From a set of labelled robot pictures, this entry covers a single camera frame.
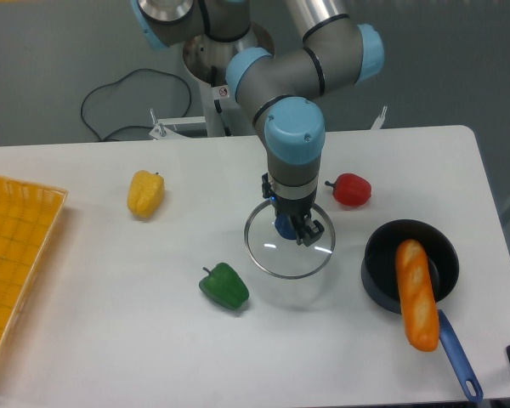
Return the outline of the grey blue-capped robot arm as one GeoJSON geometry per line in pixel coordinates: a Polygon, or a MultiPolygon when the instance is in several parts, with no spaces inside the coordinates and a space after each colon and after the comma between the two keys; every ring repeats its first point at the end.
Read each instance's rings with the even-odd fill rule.
{"type": "Polygon", "coordinates": [[[258,45],[247,1],[134,1],[131,7],[155,48],[196,38],[230,46],[213,69],[266,150],[263,197],[286,218],[298,244],[318,241],[324,226],[311,211],[326,130],[315,99],[379,73],[379,33],[353,23],[342,1],[290,1],[302,46],[276,57],[258,45]]]}

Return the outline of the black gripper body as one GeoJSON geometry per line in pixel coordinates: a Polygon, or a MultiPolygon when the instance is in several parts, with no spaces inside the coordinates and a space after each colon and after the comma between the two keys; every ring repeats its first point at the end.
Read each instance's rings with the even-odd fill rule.
{"type": "Polygon", "coordinates": [[[302,185],[285,185],[278,182],[270,173],[262,176],[262,192],[265,200],[270,200],[277,215],[304,218],[310,215],[315,204],[319,174],[302,185]]]}

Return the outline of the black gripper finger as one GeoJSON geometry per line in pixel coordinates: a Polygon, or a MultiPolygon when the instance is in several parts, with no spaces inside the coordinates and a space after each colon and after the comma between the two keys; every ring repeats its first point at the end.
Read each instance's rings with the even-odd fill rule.
{"type": "Polygon", "coordinates": [[[303,217],[293,216],[290,217],[290,220],[299,246],[312,246],[326,230],[319,220],[313,220],[309,215],[303,217]]]}

